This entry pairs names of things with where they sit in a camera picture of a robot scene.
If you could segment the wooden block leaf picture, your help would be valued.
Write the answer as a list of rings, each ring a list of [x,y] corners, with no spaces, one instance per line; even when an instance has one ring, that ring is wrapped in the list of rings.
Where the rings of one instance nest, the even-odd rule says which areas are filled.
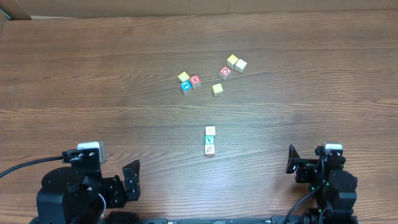
[[[215,155],[215,145],[205,144],[205,156],[214,156],[214,155]]]

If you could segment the green block letter V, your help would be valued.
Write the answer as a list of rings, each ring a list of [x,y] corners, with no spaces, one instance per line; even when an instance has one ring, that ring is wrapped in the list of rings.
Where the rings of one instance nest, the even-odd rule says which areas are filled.
[[[205,136],[205,144],[214,144],[215,136]]]

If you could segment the wooden block letter W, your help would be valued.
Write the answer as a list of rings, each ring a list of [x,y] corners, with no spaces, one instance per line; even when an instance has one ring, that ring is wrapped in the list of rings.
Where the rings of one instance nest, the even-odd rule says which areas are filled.
[[[205,135],[206,136],[215,136],[216,128],[214,126],[206,126],[205,127]]]

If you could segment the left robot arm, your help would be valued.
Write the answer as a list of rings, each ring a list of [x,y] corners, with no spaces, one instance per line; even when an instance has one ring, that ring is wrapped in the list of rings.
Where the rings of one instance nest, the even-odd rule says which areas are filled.
[[[122,168],[123,179],[118,175],[104,178],[104,144],[94,141],[64,151],[62,161],[65,167],[48,172],[41,180],[36,197],[38,215],[32,223],[138,223],[138,214],[122,208],[141,195],[139,160]]]

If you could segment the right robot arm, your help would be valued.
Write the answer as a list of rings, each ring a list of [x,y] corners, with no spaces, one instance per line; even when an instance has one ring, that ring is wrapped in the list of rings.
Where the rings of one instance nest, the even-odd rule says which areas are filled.
[[[324,142],[315,147],[318,159],[301,158],[293,145],[289,146],[289,158],[285,172],[296,173],[295,181],[308,184],[309,194],[299,200],[284,218],[284,223],[357,223],[353,206],[357,199],[358,178],[343,170],[346,162],[343,145]],[[293,211],[307,199],[316,201],[316,208],[309,208],[299,218],[292,218]]]

